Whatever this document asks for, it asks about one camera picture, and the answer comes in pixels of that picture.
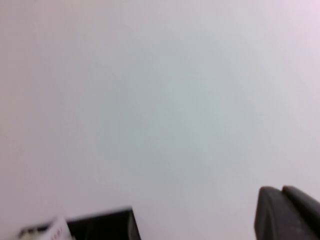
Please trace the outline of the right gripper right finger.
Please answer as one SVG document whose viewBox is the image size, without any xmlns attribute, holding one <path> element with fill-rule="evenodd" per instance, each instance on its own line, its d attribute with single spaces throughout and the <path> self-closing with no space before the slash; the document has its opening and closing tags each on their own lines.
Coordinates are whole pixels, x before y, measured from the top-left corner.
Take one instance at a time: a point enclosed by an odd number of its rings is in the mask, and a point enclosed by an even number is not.
<svg viewBox="0 0 320 240">
<path fill-rule="evenodd" d="M 284 186 L 282 192 L 310 226 L 320 225 L 320 203 L 316 199 L 294 186 Z"/>
</svg>

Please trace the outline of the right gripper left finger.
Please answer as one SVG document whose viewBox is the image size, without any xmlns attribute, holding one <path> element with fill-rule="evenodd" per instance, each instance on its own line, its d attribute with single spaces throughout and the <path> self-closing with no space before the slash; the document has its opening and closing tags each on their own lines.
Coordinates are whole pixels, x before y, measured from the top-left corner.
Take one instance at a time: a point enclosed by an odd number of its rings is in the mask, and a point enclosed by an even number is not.
<svg viewBox="0 0 320 240">
<path fill-rule="evenodd" d="M 309 225 L 282 192 L 270 186 L 260 188 L 254 231 L 257 240 L 318 240 L 320 225 Z"/>
</svg>

